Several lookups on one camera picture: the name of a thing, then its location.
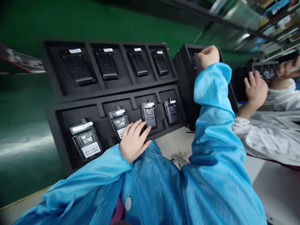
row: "white button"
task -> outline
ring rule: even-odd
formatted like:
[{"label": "white button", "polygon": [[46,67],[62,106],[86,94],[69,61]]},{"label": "white button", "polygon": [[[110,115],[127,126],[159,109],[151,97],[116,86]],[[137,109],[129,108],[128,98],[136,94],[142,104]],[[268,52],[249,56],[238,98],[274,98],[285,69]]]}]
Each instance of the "white button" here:
[{"label": "white button", "polygon": [[126,199],[126,202],[125,202],[125,209],[126,209],[126,211],[129,211],[129,210],[130,210],[131,204],[132,204],[132,200],[131,200],[131,197],[129,196],[129,197]]}]

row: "hand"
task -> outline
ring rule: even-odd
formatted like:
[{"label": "hand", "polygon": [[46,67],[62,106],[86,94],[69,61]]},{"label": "hand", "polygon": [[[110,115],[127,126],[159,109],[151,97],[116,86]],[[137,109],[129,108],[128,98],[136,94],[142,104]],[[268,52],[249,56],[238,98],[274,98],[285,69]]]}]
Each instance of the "hand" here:
[{"label": "hand", "polygon": [[151,130],[151,126],[141,134],[142,128],[146,125],[146,121],[138,120],[135,123],[129,124],[123,133],[123,138],[120,142],[119,149],[122,157],[130,164],[136,160],[150,145],[152,141],[145,140]]},{"label": "hand", "polygon": [[260,78],[260,74],[258,71],[249,73],[249,80],[245,78],[245,86],[246,86],[246,96],[248,98],[248,102],[257,109],[259,109],[263,103],[265,102],[268,94],[268,85],[267,83]]},{"label": "hand", "polygon": [[289,78],[295,78],[300,76],[300,71],[291,72],[291,68],[300,66],[300,56],[294,62],[293,60],[283,62],[279,65],[278,73],[279,77],[274,77],[270,83],[270,89],[282,90],[290,85]]},{"label": "hand", "polygon": [[291,60],[288,62],[283,62],[279,65],[279,76],[278,78],[283,80],[283,79],[289,79],[289,78],[295,78],[300,76],[300,71],[295,71],[291,73],[291,68],[293,67],[300,67],[300,56],[297,58],[296,61]]},{"label": "hand", "polygon": [[212,45],[210,47],[207,47],[206,49],[203,49],[198,54],[198,58],[201,61],[202,68],[206,69],[210,65],[218,63],[220,61],[219,50],[216,48],[216,46]]}]

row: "walkie-talkie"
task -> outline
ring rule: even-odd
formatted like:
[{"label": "walkie-talkie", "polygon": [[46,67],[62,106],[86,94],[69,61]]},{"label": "walkie-talkie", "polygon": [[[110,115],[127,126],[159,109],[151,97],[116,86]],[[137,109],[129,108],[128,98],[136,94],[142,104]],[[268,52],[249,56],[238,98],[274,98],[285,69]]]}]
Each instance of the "walkie-talkie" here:
[{"label": "walkie-talkie", "polygon": [[86,86],[96,83],[87,59],[80,48],[61,50],[60,55],[76,84]]},{"label": "walkie-talkie", "polygon": [[177,117],[175,103],[176,103],[176,101],[175,100],[172,101],[172,98],[169,98],[168,101],[164,102],[165,112],[167,115],[167,121],[168,121],[169,125],[178,123],[178,117]]},{"label": "walkie-talkie", "polygon": [[147,127],[156,128],[156,117],[154,110],[154,102],[149,98],[148,102],[141,104],[143,120],[147,122]]},{"label": "walkie-talkie", "polygon": [[148,74],[148,68],[141,54],[141,50],[139,51],[129,50],[127,52],[127,55],[137,77],[146,76]]},{"label": "walkie-talkie", "polygon": [[163,51],[152,52],[152,58],[159,76],[167,75],[169,73],[166,57]]},{"label": "walkie-talkie", "polygon": [[117,105],[117,110],[108,113],[108,118],[112,123],[113,129],[119,141],[123,138],[126,126],[129,124],[125,109]]},{"label": "walkie-talkie", "polygon": [[90,161],[102,155],[104,150],[100,144],[93,122],[81,118],[82,124],[71,127],[72,139],[83,161]]},{"label": "walkie-talkie", "polygon": [[116,67],[116,63],[112,51],[102,52],[101,49],[96,49],[95,58],[104,80],[119,79],[119,74],[117,71],[117,67]]}]

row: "green floor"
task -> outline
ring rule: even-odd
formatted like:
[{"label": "green floor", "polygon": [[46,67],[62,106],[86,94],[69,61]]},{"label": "green floor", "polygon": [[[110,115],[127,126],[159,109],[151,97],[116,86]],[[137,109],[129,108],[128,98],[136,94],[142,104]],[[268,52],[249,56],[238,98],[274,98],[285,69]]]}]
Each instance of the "green floor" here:
[{"label": "green floor", "polygon": [[[202,31],[84,0],[10,1],[0,20],[0,42],[38,58],[46,39],[167,42],[174,56]],[[214,43],[203,36],[197,44]],[[232,67],[252,57],[230,51],[223,56]],[[0,66],[11,70],[6,63]],[[53,102],[45,74],[0,75],[0,207],[63,178],[45,116],[45,106]]]}]

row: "fist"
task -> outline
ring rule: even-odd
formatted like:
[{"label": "fist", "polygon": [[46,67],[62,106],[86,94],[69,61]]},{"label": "fist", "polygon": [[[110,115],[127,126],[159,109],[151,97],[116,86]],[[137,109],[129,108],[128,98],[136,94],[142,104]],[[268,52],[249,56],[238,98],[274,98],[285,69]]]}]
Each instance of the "fist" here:
[{"label": "fist", "polygon": [[198,54],[198,58],[201,61],[202,68],[206,69],[210,65],[218,63],[220,61],[219,50],[216,48],[216,46],[212,45],[210,47],[207,47],[206,49],[203,49]]},{"label": "fist", "polygon": [[268,85],[260,78],[258,71],[254,72],[254,76],[253,72],[249,73],[249,81],[247,78],[244,79],[248,102],[256,109],[259,109],[267,98]]}]

